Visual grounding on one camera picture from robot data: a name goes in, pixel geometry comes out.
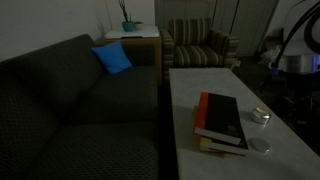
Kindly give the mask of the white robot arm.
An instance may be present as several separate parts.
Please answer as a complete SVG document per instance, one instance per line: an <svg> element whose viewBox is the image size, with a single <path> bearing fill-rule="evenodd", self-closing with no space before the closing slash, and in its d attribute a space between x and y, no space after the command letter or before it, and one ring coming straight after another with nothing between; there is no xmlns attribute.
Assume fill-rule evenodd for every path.
<svg viewBox="0 0 320 180"><path fill-rule="evenodd" d="M283 43L269 64L270 74L280 70L292 74L319 71L320 0L301 0L286 14Z"/></svg>

